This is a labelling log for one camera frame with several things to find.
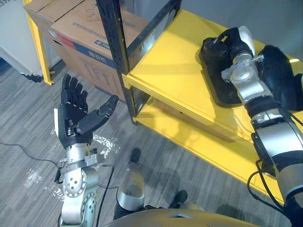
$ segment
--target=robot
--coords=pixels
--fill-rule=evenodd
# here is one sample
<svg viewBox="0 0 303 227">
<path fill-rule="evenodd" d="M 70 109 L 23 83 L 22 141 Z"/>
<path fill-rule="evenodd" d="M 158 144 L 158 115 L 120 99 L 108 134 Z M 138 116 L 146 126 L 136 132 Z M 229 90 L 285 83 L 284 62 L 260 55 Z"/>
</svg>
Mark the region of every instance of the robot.
<svg viewBox="0 0 303 227">
<path fill-rule="evenodd" d="M 287 100 L 283 98 L 285 96 L 277 95 L 277 92 L 269 89 L 270 83 L 265 84 L 260 80 L 258 70 L 263 60 L 267 59 L 265 52 L 256 57 L 254 54 L 249 30 L 246 27 L 235 27 L 217 38 L 205 39 L 200 58 L 209 73 L 216 103 L 225 107 L 244 105 L 246 108 L 255 131 L 251 135 L 254 147 L 260 159 L 273 167 L 285 202 L 283 206 L 277 202 L 276 205 L 293 226 L 303 226 L 303 134 L 288 110 L 281 105 L 281 102 Z M 89 145 L 92 132 L 109 119 L 118 101 L 116 96 L 111 96 L 98 110 L 88 114 L 87 92 L 81 90 L 82 85 L 66 75 L 62 83 L 61 105 L 55 110 L 55 130 L 67 152 L 67 157 L 62 160 L 65 166 L 58 170 L 56 176 L 57 182 L 60 175 L 64 178 L 65 199 L 59 220 L 62 227 L 93 226 L 98 186 L 98 174 L 93 166 L 102 165 L 104 158 L 90 150 Z M 297 100 L 303 95 L 296 91 L 289 97 L 294 96 L 298 96 Z M 300 108 L 300 105 L 302 103 L 296 103 L 289 109 Z M 138 156 L 133 153 L 117 192 L 115 217 L 126 216 L 108 223 L 106 227 L 255 226 L 205 212 L 194 203 L 185 203 L 176 209 L 177 202 L 185 201 L 180 195 L 175 198 L 175 205 L 170 209 L 144 207 L 144 179 L 136 167 Z"/>
</svg>

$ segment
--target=shelf board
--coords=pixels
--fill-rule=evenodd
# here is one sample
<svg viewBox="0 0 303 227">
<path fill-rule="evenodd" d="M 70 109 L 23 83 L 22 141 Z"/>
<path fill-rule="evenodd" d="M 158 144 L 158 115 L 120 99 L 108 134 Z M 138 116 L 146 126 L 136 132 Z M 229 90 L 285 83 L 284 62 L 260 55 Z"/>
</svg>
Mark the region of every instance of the shelf board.
<svg viewBox="0 0 303 227">
<path fill-rule="evenodd" d="M 169 115 L 155 107 L 152 98 L 145 104 L 136 120 L 244 183 L 257 171 L 255 162 L 259 157 L 254 149 L 237 142 L 228 143 Z M 265 179 L 272 194 L 282 203 L 276 180 L 268 176 L 265 176 Z M 259 176 L 252 179 L 251 186 L 267 194 Z"/>
<path fill-rule="evenodd" d="M 253 128 L 243 106 L 223 108 L 211 98 L 198 57 L 202 41 L 227 28 L 181 10 L 125 82 L 194 118 L 232 140 L 253 148 Z M 256 53 L 264 44 L 254 41 Z M 292 63 L 294 72 L 301 62 Z"/>
</svg>

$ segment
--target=cardboard box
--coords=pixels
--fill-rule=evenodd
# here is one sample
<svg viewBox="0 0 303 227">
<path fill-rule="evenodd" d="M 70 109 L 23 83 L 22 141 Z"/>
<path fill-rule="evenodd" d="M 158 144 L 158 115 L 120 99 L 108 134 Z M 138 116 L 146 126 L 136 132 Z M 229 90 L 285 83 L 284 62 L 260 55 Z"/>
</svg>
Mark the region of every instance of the cardboard box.
<svg viewBox="0 0 303 227">
<path fill-rule="evenodd" d="M 230 137 L 225 136 L 224 134 L 220 133 L 219 131 L 212 129 L 211 126 L 207 126 L 207 125 L 191 118 L 190 116 L 180 112 L 179 110 L 174 109 L 173 107 L 165 104 L 164 102 L 161 102 L 160 100 L 158 100 L 156 98 L 153 98 L 153 105 L 187 123 L 190 123 L 190 124 L 196 126 L 199 129 L 202 129 L 216 137 L 223 139 L 224 141 L 226 141 L 228 143 L 234 142 L 234 140 L 232 140 Z"/>
<path fill-rule="evenodd" d="M 51 29 L 53 23 L 61 18 L 66 12 L 79 5 L 84 0 L 59 1 L 59 0 L 33 0 L 24 8 L 38 26 L 40 32 L 48 39 L 56 52 L 60 55 L 66 65 L 72 71 L 79 73 L 80 69 L 75 64 L 72 57 L 67 53 L 65 48 L 60 44 L 61 40 L 56 37 Z"/>
<path fill-rule="evenodd" d="M 68 67 L 95 86 L 125 99 L 95 0 L 33 0 L 25 9 Z M 121 15 L 128 46 L 148 22 L 123 10 Z M 130 64 L 144 56 L 150 43 L 152 35 Z"/>
</svg>

